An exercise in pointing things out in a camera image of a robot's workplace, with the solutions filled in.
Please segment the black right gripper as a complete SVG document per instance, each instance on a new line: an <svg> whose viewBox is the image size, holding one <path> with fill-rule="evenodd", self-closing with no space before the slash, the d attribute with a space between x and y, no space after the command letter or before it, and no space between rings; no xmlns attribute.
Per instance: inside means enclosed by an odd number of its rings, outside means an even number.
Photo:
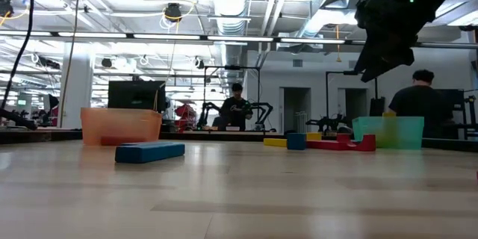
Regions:
<svg viewBox="0 0 478 239"><path fill-rule="evenodd" d="M369 82L386 72L414 63L411 49L415 42L415 0L359 0L356 4L357 26L367 38L354 72Z"/></svg>

